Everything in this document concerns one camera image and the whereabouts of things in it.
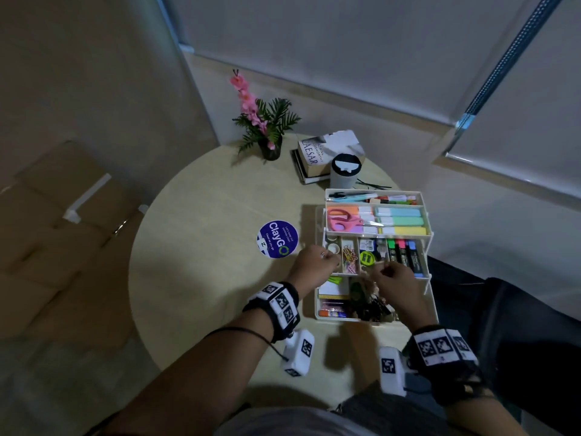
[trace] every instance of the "black cup lid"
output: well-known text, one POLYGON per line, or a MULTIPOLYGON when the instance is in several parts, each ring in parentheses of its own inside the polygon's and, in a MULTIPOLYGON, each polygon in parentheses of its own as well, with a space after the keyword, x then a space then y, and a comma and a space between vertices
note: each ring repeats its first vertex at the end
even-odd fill
POLYGON ((344 176, 344 177, 351 177, 351 176, 355 176, 359 174, 359 171, 361 171, 361 161, 359 160, 359 158, 357 156, 355 156, 354 154, 347 154, 347 153, 341 153, 341 154, 337 154, 334 158, 333 161, 331 162, 331 168, 333 168, 333 171, 336 172, 338 175, 344 176), (354 170, 352 170, 351 172, 349 171, 345 171, 345 170, 341 170, 341 168, 339 168, 336 164, 336 162, 349 162, 352 164, 357 164, 358 167, 355 168, 354 170))

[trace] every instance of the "person's right arm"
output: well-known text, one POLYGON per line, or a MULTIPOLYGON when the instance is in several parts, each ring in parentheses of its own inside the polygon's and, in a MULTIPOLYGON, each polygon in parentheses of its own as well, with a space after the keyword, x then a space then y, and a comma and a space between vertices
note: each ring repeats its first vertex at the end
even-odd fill
MULTIPOLYGON (((411 269, 396 262, 380 263, 373 268, 371 278, 377 283, 379 294, 396 309, 400 320, 412 334, 425 326, 438 324, 411 269)), ((482 436, 527 434, 493 397, 458 401, 445 407, 445 410, 448 422, 457 434, 470 433, 458 430, 455 425, 482 436)))

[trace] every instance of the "person's left arm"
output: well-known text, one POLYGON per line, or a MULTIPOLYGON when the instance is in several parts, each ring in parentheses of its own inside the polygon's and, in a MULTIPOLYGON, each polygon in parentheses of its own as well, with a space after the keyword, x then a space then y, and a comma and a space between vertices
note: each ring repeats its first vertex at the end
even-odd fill
MULTIPOLYGON (((300 252, 284 281, 303 299, 339 262, 339 256, 311 245, 300 252)), ((227 326, 253 330, 268 341, 274 333, 262 309, 243 312, 227 326)), ((129 403, 103 434, 211 434, 234 411, 267 347, 243 331, 220 331, 202 339, 129 403)))

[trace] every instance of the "white travel mug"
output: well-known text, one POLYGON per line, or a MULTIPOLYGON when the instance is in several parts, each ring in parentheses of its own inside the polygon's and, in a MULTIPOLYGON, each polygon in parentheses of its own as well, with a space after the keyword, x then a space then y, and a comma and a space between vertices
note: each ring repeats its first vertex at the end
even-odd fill
POLYGON ((333 158, 330 165, 331 188, 353 188, 361 171, 361 161, 353 154, 341 153, 333 158))

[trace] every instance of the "potted plant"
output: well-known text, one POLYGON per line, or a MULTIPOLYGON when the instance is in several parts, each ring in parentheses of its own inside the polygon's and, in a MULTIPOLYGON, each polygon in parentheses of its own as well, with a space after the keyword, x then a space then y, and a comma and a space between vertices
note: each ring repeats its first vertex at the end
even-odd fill
POLYGON ((291 102, 277 97, 267 104, 257 99, 248 91, 248 81, 238 70, 234 70, 230 84, 238 91, 242 108, 240 116, 232 120, 246 129, 238 154, 257 143, 266 160, 277 160, 281 155, 282 136, 300 121, 300 117, 289 111, 291 102))

